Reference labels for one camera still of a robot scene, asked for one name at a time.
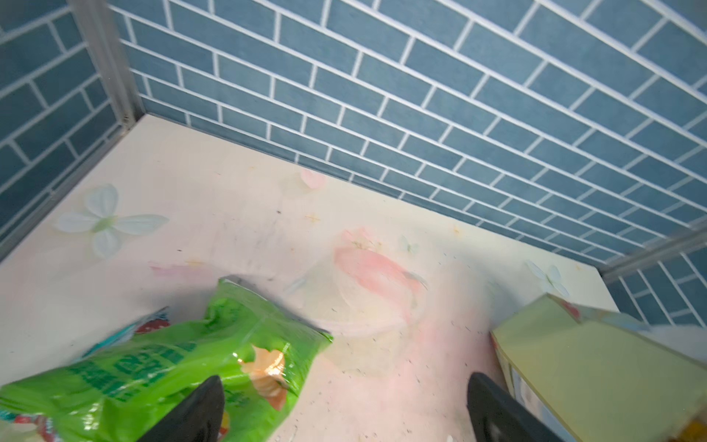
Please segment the green chips bag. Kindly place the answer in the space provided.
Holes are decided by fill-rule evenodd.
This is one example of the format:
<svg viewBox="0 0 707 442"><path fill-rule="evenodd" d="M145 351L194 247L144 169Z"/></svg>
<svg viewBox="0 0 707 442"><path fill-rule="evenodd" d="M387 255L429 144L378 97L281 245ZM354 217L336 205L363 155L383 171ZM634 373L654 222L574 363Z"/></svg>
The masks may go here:
<svg viewBox="0 0 707 442"><path fill-rule="evenodd" d="M223 279L200 320L1 390L1 438L136 441L209 377L225 391L220 441L265 441L294 409L331 335Z"/></svg>

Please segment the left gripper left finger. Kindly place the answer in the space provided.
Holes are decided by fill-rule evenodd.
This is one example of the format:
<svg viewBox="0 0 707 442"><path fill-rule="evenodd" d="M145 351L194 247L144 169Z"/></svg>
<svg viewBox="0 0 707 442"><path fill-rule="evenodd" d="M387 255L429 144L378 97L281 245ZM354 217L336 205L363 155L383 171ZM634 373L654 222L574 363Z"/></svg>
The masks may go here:
<svg viewBox="0 0 707 442"><path fill-rule="evenodd" d="M217 442L225 405L222 380L209 377L138 442Z"/></svg>

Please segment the illustrated paper gift bag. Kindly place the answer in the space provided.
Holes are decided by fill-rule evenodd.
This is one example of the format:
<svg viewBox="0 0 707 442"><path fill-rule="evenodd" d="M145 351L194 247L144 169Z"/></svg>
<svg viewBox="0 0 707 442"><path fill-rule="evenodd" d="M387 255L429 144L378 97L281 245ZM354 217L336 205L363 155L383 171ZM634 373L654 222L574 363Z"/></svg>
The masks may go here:
<svg viewBox="0 0 707 442"><path fill-rule="evenodd" d="M703 441L706 331L545 295L492 331L511 395L563 441Z"/></svg>

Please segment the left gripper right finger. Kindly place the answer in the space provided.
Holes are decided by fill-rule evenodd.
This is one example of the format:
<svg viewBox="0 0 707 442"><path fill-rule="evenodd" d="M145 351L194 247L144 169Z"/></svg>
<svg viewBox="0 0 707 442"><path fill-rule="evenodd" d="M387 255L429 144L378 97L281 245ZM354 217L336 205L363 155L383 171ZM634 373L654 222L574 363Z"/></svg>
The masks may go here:
<svg viewBox="0 0 707 442"><path fill-rule="evenodd" d="M477 441L562 441L482 372L469 378L467 408Z"/></svg>

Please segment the teal red snack packet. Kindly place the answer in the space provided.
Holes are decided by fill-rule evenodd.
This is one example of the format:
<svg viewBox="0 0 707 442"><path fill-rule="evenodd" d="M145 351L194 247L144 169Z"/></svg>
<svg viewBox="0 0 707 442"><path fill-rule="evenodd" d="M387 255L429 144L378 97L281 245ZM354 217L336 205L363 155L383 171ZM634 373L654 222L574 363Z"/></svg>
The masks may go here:
<svg viewBox="0 0 707 442"><path fill-rule="evenodd" d="M170 326L169 316L169 307L165 307L159 311L145 315L139 318L136 322L133 322L123 329L116 331L103 341L94 344L92 348L88 349L88 351L79 357L78 361L92 357L92 355L96 355L97 353L112 348L116 345L126 343L135 335L152 333L154 331L167 328Z"/></svg>

